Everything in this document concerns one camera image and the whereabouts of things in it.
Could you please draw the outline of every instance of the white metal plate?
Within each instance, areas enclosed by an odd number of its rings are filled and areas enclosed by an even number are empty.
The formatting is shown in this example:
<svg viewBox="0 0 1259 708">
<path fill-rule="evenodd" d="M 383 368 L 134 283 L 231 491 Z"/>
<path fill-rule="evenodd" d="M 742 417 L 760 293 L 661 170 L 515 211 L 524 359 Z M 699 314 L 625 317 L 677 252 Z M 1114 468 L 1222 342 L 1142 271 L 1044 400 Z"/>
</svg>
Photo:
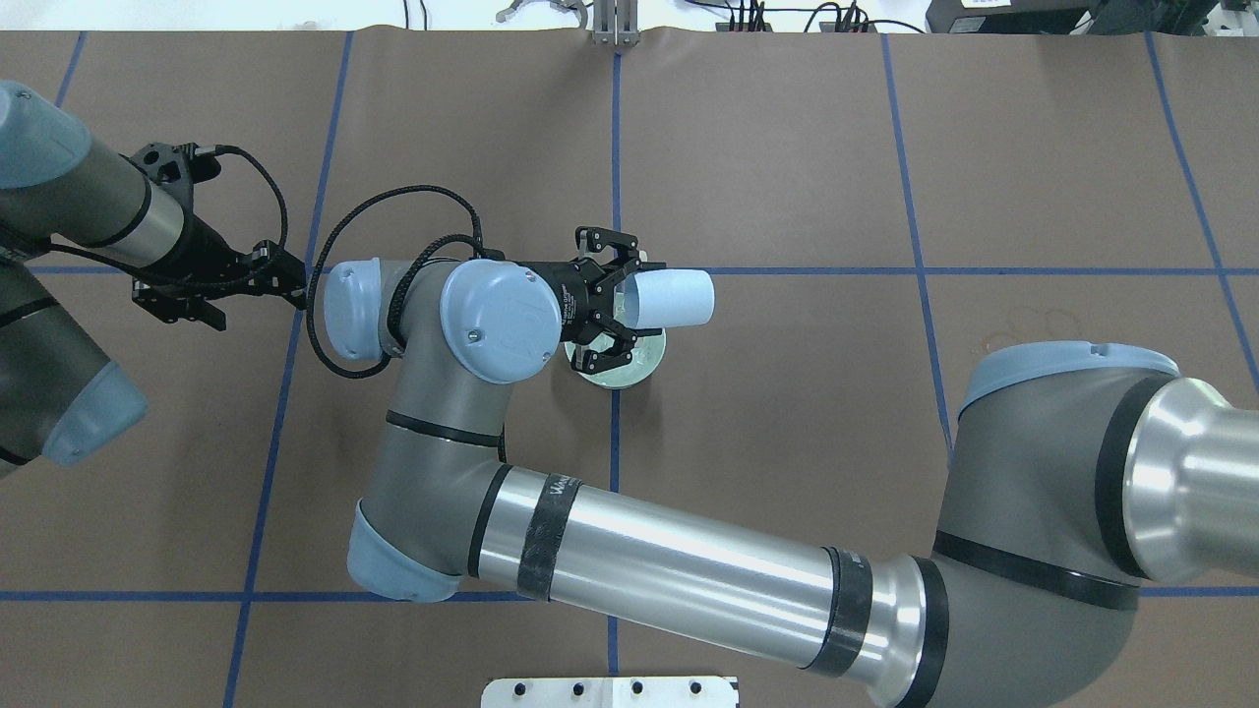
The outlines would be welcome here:
<svg viewBox="0 0 1259 708">
<path fill-rule="evenodd" d="M 497 679 L 481 708 L 738 708 L 734 677 Z"/>
</svg>

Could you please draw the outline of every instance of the black rubber ring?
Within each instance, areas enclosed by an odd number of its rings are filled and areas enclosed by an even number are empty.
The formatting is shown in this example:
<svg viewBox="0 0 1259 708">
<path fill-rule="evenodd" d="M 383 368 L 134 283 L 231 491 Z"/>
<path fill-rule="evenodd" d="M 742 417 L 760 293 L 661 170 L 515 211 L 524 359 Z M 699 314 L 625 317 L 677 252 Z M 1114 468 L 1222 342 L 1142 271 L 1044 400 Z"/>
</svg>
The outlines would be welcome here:
<svg viewBox="0 0 1259 708">
<path fill-rule="evenodd" d="M 128 223 L 127 226 L 122 227 L 122 231 L 115 233 L 113 236 L 106 237 L 106 238 L 103 238 L 101 241 L 97 241 L 94 243 L 81 243 L 79 246 L 82 246 L 83 248 L 104 248 L 106 246 L 113 246 L 115 243 L 117 243 L 117 242 L 122 241 L 123 238 L 131 236 L 131 232 L 136 231 L 136 227 L 140 226 L 140 222 L 145 220 L 145 217 L 149 215 L 149 208 L 154 203 L 154 185 L 152 185 L 152 183 L 149 181 L 149 178 L 142 171 L 140 173 L 140 179 L 142 179 L 144 183 L 145 183 L 145 200 L 140 204 L 140 209 L 136 212 L 136 215 L 131 217 L 131 223 Z"/>
<path fill-rule="evenodd" d="M 476 515 L 476 527 L 472 529 L 472 545 L 468 547 L 468 576 L 481 577 L 481 545 L 485 543 L 485 527 L 490 523 L 490 511 L 499 499 L 499 490 L 502 489 L 502 480 L 507 479 L 511 465 L 502 465 L 490 480 L 490 488 L 485 490 L 485 499 L 481 500 L 481 511 Z"/>
<path fill-rule="evenodd" d="M 543 482 L 543 493 L 534 506 L 525 532 L 525 544 L 520 551 L 520 571 L 516 573 L 516 592 L 534 600 L 550 600 L 550 583 L 555 577 L 555 558 L 564 540 L 568 514 L 582 480 L 550 475 Z"/>
<path fill-rule="evenodd" d="M 1148 580 L 1128 543 L 1128 530 L 1123 523 L 1123 477 L 1128 469 L 1128 445 L 1137 432 L 1137 422 L 1149 401 L 1175 377 L 1155 375 L 1141 379 L 1119 399 L 1098 451 L 1093 503 L 1098 517 L 1102 543 L 1110 559 L 1129 576 Z"/>
<path fill-rule="evenodd" d="M 944 655 L 948 654 L 948 590 L 944 587 L 944 578 L 935 563 L 918 557 L 914 563 L 918 563 L 927 595 L 927 626 L 923 634 L 923 655 L 918 660 L 914 680 L 896 708 L 923 708 L 932 702 L 944 670 Z"/>
<path fill-rule="evenodd" d="M 0 460 L 4 460 L 5 462 L 9 462 L 10 465 L 16 465 L 19 467 L 25 465 L 26 462 L 30 462 L 30 457 L 23 457 L 16 452 L 10 452 L 9 450 L 5 450 L 4 447 L 0 447 Z"/>
<path fill-rule="evenodd" d="M 806 671 L 826 677 L 842 677 L 856 661 L 870 626 L 874 602 L 874 574 L 870 562 L 850 551 L 827 548 L 835 590 L 831 593 L 831 617 L 822 648 Z"/>
<path fill-rule="evenodd" d="M 23 317 L 29 317 L 40 310 L 47 310 L 49 307 L 57 307 L 60 304 L 57 302 L 55 297 L 40 297 L 39 300 L 31 300 L 25 305 L 18 305 L 13 310 L 0 315 L 0 328 L 6 328 Z"/>
<path fill-rule="evenodd" d="M 499 436 L 496 435 L 483 435 L 480 432 L 468 432 L 466 430 L 439 426 L 437 423 L 404 416 L 397 411 L 389 411 L 385 413 L 385 422 L 400 428 L 407 428 L 412 432 L 418 432 L 419 435 L 442 437 L 454 442 L 462 442 L 463 445 L 494 447 L 495 450 L 499 448 Z"/>
<path fill-rule="evenodd" d="M 1007 581 L 1107 610 L 1136 610 L 1141 588 L 935 532 L 935 553 Z"/>
</svg>

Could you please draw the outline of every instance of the white label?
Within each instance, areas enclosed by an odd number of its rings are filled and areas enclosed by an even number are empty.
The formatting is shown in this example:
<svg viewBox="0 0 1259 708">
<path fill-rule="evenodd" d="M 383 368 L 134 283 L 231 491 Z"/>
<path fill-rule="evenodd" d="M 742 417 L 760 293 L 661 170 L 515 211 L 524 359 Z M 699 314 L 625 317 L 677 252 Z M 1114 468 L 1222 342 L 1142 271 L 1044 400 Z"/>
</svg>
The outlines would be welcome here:
<svg viewBox="0 0 1259 708">
<path fill-rule="evenodd" d="M 980 31 L 983 26 L 983 20 L 987 18 L 958 18 L 953 20 L 953 26 L 948 28 L 949 34 L 964 34 L 968 31 Z"/>
</svg>

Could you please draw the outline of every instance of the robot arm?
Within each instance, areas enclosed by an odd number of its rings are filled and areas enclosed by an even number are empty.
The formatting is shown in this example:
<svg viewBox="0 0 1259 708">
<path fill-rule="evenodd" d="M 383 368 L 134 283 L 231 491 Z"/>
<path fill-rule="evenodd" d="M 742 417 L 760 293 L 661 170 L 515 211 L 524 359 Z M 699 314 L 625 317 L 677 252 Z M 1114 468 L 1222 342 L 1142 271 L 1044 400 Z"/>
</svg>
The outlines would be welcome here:
<svg viewBox="0 0 1259 708">
<path fill-rule="evenodd" d="M 33 92 L 0 81 L 0 475 L 44 455 L 71 465 L 145 413 L 144 396 L 24 262 L 69 251 L 131 273 L 132 300 L 166 323 L 223 330 L 210 300 L 279 295 L 305 307 L 305 267 L 282 243 L 233 251 L 193 213 L 193 184 L 230 146 L 151 144 L 131 161 Z M 281 205 L 278 188 L 253 157 Z M 86 248 L 52 242 L 60 234 Z"/>
<path fill-rule="evenodd" d="M 373 359 L 400 265 L 337 268 L 330 334 Z M 1122 345 L 1025 345 L 980 365 L 930 558 L 870 561 L 502 462 L 512 384 L 575 336 L 558 272 L 433 262 L 409 286 L 403 374 L 350 538 L 363 587 L 433 602 L 481 577 L 854 678 L 881 707 L 1027 708 L 1113 663 L 1143 576 L 1259 567 L 1259 414 Z"/>
</svg>

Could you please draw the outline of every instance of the white mounting bracket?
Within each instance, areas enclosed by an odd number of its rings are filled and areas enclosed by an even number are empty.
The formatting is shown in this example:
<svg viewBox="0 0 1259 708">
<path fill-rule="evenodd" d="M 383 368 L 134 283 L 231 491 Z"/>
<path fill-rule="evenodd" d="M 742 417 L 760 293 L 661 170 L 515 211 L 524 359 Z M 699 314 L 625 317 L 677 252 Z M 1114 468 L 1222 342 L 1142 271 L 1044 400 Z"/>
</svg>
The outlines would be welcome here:
<svg viewBox="0 0 1259 708">
<path fill-rule="evenodd" d="M 638 44 L 638 0 L 594 0 L 590 39 L 609 47 Z"/>
<path fill-rule="evenodd" d="M 734 677 L 497 679 L 481 708 L 738 708 Z"/>
</svg>

